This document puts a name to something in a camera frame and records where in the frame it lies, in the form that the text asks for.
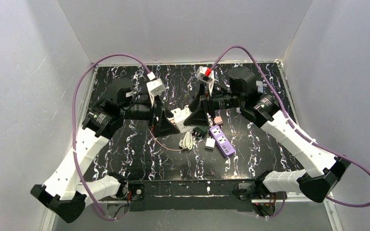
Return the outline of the white tiger power strip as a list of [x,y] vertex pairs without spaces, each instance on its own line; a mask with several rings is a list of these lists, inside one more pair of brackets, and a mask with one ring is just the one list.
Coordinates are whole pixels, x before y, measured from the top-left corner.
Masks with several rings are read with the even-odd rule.
[[186,126],[184,125],[185,120],[191,115],[191,111],[189,108],[176,108],[171,110],[173,114],[173,121],[180,133],[186,133],[190,130],[196,128],[196,126]]

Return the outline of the white USB charger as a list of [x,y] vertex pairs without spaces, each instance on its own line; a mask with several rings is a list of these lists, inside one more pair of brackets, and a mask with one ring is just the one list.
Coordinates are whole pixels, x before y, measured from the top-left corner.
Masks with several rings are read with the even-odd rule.
[[206,150],[213,150],[215,148],[216,140],[213,138],[207,138],[205,142]]

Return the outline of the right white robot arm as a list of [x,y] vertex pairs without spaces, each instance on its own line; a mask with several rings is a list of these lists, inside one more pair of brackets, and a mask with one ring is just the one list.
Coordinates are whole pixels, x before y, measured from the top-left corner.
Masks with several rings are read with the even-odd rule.
[[256,127],[275,138],[303,166],[297,171],[267,170],[254,183],[233,191],[239,199],[264,198],[277,192],[302,193],[321,203],[341,180],[350,163],[316,147],[314,140],[304,139],[304,132],[284,115],[280,104],[269,94],[259,92],[255,74],[246,67],[232,68],[229,89],[214,92],[214,72],[199,67],[196,77],[201,81],[199,92],[190,105],[187,126],[208,125],[208,117],[217,110],[239,108],[241,115]]

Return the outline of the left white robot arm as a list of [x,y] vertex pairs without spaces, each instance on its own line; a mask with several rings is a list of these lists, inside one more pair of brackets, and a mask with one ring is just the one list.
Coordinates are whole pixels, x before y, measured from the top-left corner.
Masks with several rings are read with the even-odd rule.
[[31,195],[66,223],[79,218],[87,206],[98,207],[107,197],[128,204],[141,199],[141,187],[130,186],[117,172],[91,182],[84,179],[84,173],[125,120],[148,121],[155,137],[179,133],[172,113],[159,99],[164,91],[159,78],[150,79],[140,90],[129,79],[114,80],[74,130],[72,146],[59,167],[43,184],[34,185]]

